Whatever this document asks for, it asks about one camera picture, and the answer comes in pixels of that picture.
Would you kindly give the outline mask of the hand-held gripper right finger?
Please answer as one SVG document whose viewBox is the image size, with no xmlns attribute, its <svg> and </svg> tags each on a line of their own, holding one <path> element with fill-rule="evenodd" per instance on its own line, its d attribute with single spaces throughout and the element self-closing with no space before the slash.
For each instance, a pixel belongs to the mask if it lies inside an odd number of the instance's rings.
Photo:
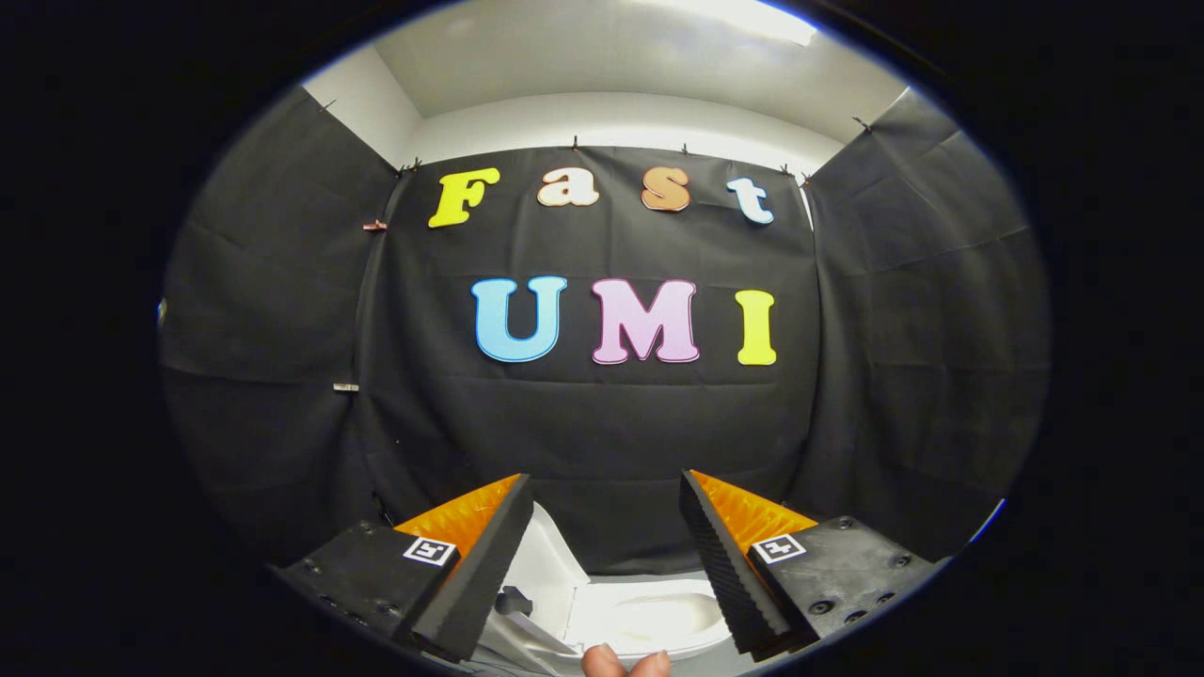
<svg viewBox="0 0 1204 677">
<path fill-rule="evenodd" d="M 838 638 L 942 570 L 858 518 L 816 520 L 692 469 L 679 510 L 734 646 L 752 659 Z"/>
</svg>

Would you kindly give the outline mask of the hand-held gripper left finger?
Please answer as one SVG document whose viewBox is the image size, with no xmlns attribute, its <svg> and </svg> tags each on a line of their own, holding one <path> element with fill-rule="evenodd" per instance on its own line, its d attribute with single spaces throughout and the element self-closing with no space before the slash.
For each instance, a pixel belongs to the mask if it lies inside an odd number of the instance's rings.
<svg viewBox="0 0 1204 677">
<path fill-rule="evenodd" d="M 399 526 L 361 522 L 275 575 L 327 617 L 391 650 L 473 655 L 533 516 L 529 473 Z"/>
</svg>

